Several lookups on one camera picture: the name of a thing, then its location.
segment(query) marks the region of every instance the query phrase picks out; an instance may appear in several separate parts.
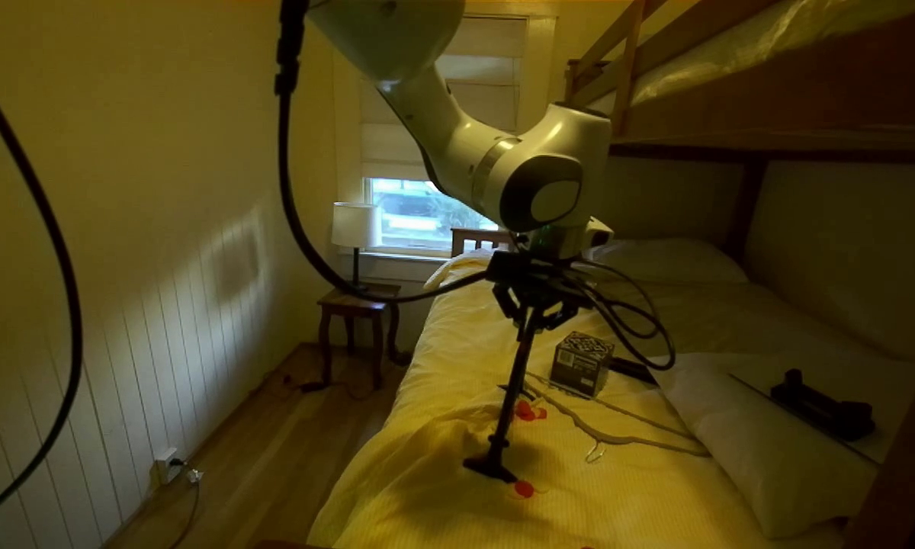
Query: window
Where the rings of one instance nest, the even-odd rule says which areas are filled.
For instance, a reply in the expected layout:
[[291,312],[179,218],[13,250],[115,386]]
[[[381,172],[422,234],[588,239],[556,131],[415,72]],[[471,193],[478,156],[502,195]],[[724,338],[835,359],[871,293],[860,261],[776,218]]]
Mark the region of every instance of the window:
[[[495,128],[519,131],[520,81],[526,18],[465,17],[437,69],[455,101]],[[427,181],[419,147],[373,84],[359,86],[360,168],[367,201],[382,208],[381,251],[440,253],[451,249],[451,228],[496,230],[473,209]]]
[[384,247],[420,251],[450,250],[451,227],[497,230],[499,226],[447,197],[430,181],[367,178],[367,199],[382,210]]

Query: wooden floor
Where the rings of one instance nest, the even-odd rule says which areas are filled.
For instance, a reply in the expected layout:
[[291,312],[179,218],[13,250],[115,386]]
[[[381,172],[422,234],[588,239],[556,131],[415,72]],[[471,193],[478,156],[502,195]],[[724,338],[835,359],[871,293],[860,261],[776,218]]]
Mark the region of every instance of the wooden floor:
[[[371,390],[367,350],[333,352],[333,378],[354,395]],[[252,547],[265,539],[304,542],[332,485],[382,427],[403,369],[384,361],[384,388],[366,400],[343,386],[302,393],[318,378],[321,351],[301,346],[224,422],[191,464],[204,472],[193,528],[179,547]],[[107,547],[165,548],[186,524],[194,494],[180,475]]]

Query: upper bunk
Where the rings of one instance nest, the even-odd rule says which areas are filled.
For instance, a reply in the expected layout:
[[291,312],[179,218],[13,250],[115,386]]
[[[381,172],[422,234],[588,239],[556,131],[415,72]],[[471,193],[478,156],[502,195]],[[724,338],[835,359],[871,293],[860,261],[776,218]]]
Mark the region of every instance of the upper bunk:
[[915,162],[915,0],[698,0],[639,40],[680,1],[634,0],[569,62],[612,153]]

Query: table lamp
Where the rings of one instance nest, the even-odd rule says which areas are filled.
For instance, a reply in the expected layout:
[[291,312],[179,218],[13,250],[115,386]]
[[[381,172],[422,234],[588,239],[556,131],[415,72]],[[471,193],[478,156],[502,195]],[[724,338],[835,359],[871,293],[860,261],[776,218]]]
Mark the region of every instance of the table lamp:
[[379,246],[382,240],[380,206],[357,202],[332,205],[332,243],[352,248],[352,285],[359,284],[359,248]]

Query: window frame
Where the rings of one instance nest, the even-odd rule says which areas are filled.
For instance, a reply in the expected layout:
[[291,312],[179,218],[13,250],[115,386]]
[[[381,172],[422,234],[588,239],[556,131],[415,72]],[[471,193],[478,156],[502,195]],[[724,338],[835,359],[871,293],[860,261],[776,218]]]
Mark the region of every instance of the window frame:
[[[521,58],[517,119],[523,129],[541,120],[549,104],[553,39],[557,10],[545,3],[474,3],[465,17],[523,18],[526,47]],[[332,48],[332,91],[335,105],[335,176],[339,201],[371,203],[370,185],[363,177],[359,70],[336,48]],[[448,257],[450,250],[378,246],[367,251],[399,256]]]

